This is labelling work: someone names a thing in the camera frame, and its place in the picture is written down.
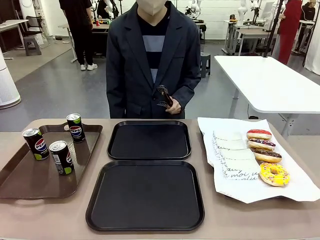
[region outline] tongs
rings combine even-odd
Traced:
[[[171,108],[174,102],[171,100],[168,94],[168,89],[164,85],[159,85],[157,88],[159,93],[164,97],[164,101],[159,102],[157,105],[165,108]]]

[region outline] gray stool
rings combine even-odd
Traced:
[[[211,73],[211,55],[209,53],[201,52],[201,62],[200,62],[200,72],[201,78],[205,78],[206,74]]]
[[[40,50],[39,44],[37,42],[36,36],[24,36],[23,37],[23,43],[25,48],[25,54],[27,56],[31,55],[42,55],[42,52]],[[33,43],[34,47],[28,46],[28,43]]]

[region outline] navy blazer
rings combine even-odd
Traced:
[[[153,82],[138,23],[138,4],[112,21],[107,40],[106,95],[113,119],[183,119],[184,109],[201,80],[200,38],[196,24],[170,2],[170,20]],[[157,86],[165,85],[181,107],[171,115]]]

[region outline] black pepsi can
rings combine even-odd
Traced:
[[[81,143],[86,139],[85,131],[82,126],[81,116],[78,113],[72,113],[66,117],[69,130],[74,143]]]
[[[50,144],[49,150],[52,153],[54,164],[59,174],[68,175],[75,169],[68,145],[65,141],[53,142]]]
[[[29,128],[22,135],[36,160],[40,161],[49,157],[47,144],[39,128]]]

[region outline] red dress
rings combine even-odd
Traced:
[[[288,63],[297,30],[299,28],[301,5],[301,0],[289,0],[285,5],[285,11],[283,13],[283,15],[285,15],[285,19],[280,22],[280,52],[278,61],[285,65]]]

